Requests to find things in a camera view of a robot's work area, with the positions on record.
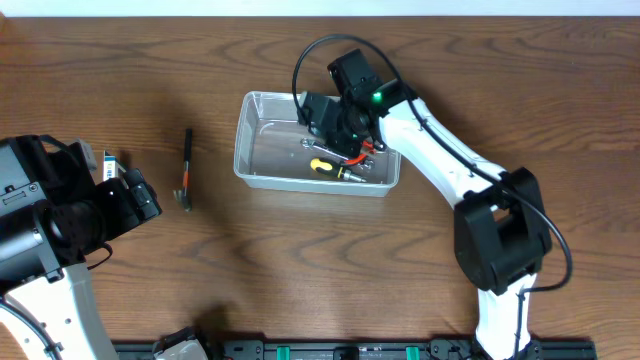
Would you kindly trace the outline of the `silver ratchet wrench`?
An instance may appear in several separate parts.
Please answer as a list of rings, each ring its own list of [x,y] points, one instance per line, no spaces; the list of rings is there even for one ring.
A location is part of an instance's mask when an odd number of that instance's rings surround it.
[[[306,149],[315,149],[331,155],[337,158],[340,163],[345,166],[359,166],[364,169],[372,169],[374,167],[374,161],[364,153],[361,153],[357,157],[348,157],[311,138],[302,138],[300,140],[300,144]]]

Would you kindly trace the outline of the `small black-handled hammer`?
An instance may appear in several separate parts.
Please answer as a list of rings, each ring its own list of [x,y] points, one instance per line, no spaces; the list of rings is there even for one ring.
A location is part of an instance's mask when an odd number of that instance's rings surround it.
[[[181,188],[173,191],[174,198],[183,207],[186,212],[192,210],[190,191],[189,191],[189,174],[192,156],[192,138],[193,131],[191,128],[185,130],[184,152],[183,152],[183,175]]]

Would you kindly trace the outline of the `red handled pliers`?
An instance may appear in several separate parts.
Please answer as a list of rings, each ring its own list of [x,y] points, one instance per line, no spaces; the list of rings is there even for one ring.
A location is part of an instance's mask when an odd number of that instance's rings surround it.
[[[376,148],[374,147],[374,144],[369,141],[364,141],[362,143],[360,154],[355,158],[343,160],[342,164],[344,166],[360,165],[366,162],[369,155],[375,155],[375,154],[376,154]]]

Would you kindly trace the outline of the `yellow black stubby screwdriver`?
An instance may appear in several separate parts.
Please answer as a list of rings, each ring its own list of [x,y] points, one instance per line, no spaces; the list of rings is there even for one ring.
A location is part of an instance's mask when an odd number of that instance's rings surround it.
[[[332,178],[356,183],[367,182],[364,177],[357,175],[353,171],[349,170],[346,166],[340,165],[339,163],[328,158],[313,158],[310,162],[310,167],[315,172]]]

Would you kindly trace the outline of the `clear plastic container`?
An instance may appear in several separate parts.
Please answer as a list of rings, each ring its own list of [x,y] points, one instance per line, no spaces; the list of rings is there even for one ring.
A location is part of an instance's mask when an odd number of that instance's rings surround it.
[[[243,99],[239,115],[234,172],[252,188],[384,197],[399,181],[401,156],[379,152],[368,163],[354,166],[363,183],[331,178],[311,169],[314,158],[339,159],[315,146],[314,137],[298,124],[293,96],[289,93],[251,91]]]

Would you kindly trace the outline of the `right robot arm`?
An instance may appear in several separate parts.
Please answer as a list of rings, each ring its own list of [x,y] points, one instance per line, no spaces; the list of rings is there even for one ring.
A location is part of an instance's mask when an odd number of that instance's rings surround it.
[[[491,359],[529,347],[529,295],[551,249],[552,224],[527,169],[513,172],[462,143],[401,76],[383,82],[360,50],[333,61],[332,98],[296,93],[298,121],[332,150],[355,156],[372,140],[409,160],[453,209],[454,251],[477,288],[475,340]]]

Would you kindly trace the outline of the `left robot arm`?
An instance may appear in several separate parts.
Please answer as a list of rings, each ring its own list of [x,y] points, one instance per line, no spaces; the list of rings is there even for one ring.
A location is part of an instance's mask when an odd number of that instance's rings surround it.
[[[159,216],[141,172],[95,183],[88,144],[1,142],[1,323],[30,359],[116,359],[87,255]]]

